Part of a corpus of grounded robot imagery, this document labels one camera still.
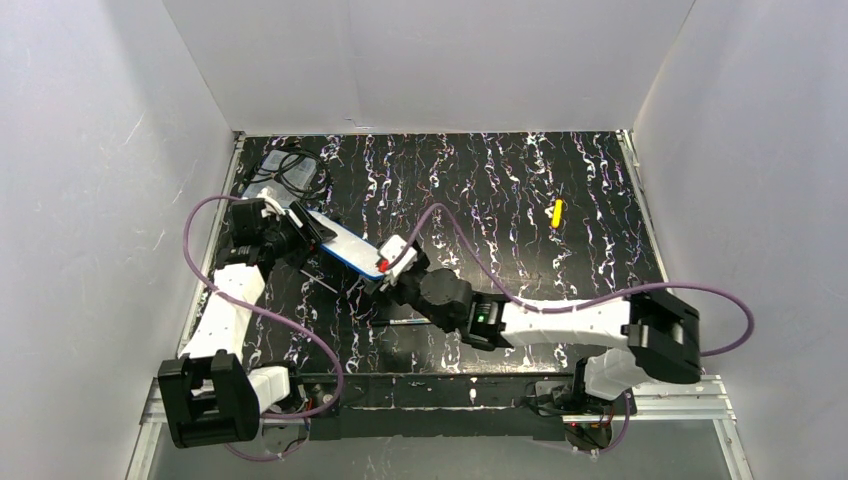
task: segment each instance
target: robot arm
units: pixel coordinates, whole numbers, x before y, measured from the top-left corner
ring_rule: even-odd
[[[429,271],[417,243],[389,268],[406,242],[395,235],[378,250],[336,222],[297,202],[283,209],[266,198],[234,202],[233,246],[219,252],[215,285],[254,304],[278,259],[301,268],[318,248],[356,271],[366,292],[409,304],[445,332],[482,350],[537,343],[609,347],[581,360],[573,381],[549,391],[559,411],[603,411],[625,390],[650,379],[700,379],[698,313],[665,291],[611,300],[562,314],[529,312],[506,296],[474,291],[449,269]],[[533,302],[542,307],[580,301]],[[158,380],[171,436],[178,447],[253,439],[260,415],[272,405],[292,410],[303,402],[286,365],[246,374],[241,347],[247,309],[212,295],[179,358],[162,362]]]

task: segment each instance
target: white backdrop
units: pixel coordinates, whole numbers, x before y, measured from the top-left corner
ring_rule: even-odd
[[[699,1],[635,127],[670,275],[737,292],[710,359],[756,478],[845,478],[848,5]],[[704,348],[742,332],[693,294]]]
[[[165,0],[248,133],[614,130],[693,0]]]
[[[159,0],[0,11],[0,478],[124,478],[232,134]]]

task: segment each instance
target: yellow marker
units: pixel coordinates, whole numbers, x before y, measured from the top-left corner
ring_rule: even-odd
[[[554,204],[554,214],[551,217],[551,226],[554,228],[559,228],[559,222],[562,219],[562,200],[557,199]]]

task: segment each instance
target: black and white patterned surface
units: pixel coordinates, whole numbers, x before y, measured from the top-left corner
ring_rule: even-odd
[[[661,280],[613,132],[299,138],[326,158],[334,179],[327,201],[311,207],[373,244],[406,236],[429,204],[441,202],[453,210],[477,253],[523,297],[589,299],[631,282]],[[292,139],[248,138],[239,176]],[[546,210],[558,198],[565,203],[563,221],[553,229]],[[437,213],[422,232],[432,263],[454,269],[475,289],[493,291],[447,223]],[[386,317],[416,315],[377,309],[355,277],[331,259],[314,258],[306,270],[342,294],[280,265],[260,304],[321,335],[347,373],[565,372],[581,356],[602,351],[535,345],[481,352],[433,326],[373,327],[371,322]],[[267,319],[254,318],[244,358],[250,366],[286,359],[306,373],[331,370],[319,348]]]

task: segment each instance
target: black clamp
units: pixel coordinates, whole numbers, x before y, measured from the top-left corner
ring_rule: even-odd
[[[665,290],[631,295],[630,324],[621,327],[636,365],[651,378],[676,384],[701,380],[699,314]]]
[[[336,232],[321,225],[300,202],[292,202],[284,215],[267,215],[263,213],[267,208],[263,198],[230,205],[233,245],[218,253],[217,268],[233,263],[256,265],[267,281],[278,259],[302,268],[322,243],[336,237]]]
[[[234,354],[219,350],[214,357],[165,360],[157,379],[177,447],[243,442],[259,432],[259,401]],[[198,391],[204,380],[211,380],[213,390]]]

